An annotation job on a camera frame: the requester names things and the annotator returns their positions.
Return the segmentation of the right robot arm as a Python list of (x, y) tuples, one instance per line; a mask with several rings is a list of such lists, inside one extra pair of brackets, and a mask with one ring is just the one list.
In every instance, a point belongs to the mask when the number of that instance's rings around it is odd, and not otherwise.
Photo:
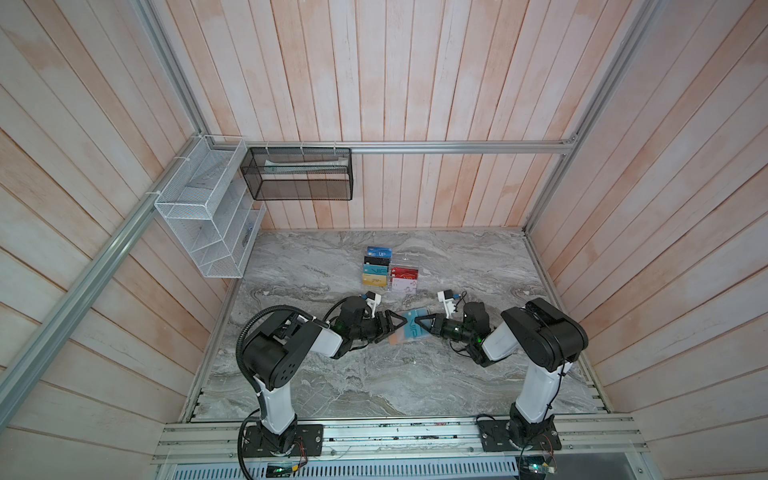
[(560, 448), (552, 407), (562, 379), (588, 347), (583, 327), (542, 297), (501, 312), (496, 328), (482, 302), (464, 304), (460, 321), (443, 314), (418, 316), (414, 323), (433, 336), (464, 344), (463, 352), (488, 367), (521, 349), (528, 368), (521, 393), (510, 408), (509, 443)]

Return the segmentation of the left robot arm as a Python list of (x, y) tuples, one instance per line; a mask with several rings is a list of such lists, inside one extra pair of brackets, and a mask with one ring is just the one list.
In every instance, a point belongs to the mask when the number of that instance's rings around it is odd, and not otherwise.
[(339, 359), (379, 343), (408, 319), (378, 308), (381, 296), (347, 296), (318, 318), (290, 305), (270, 306), (247, 321), (235, 347), (241, 374), (257, 394), (262, 437), (279, 451), (293, 444), (298, 417), (290, 382), (311, 353)]

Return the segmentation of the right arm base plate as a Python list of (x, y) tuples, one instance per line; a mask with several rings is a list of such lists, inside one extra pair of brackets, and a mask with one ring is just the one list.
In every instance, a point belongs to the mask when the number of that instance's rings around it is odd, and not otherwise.
[(537, 424), (523, 420), (478, 419), (482, 449), (484, 452), (506, 451), (558, 451), (562, 449), (559, 433), (554, 422), (548, 419)]

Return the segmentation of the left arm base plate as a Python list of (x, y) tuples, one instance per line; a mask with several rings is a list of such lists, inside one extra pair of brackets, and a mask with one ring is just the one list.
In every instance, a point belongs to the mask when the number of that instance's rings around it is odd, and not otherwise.
[(319, 456), (324, 426), (319, 423), (289, 426), (282, 434), (268, 430), (260, 422), (249, 423), (238, 435), (238, 451), (244, 458)]

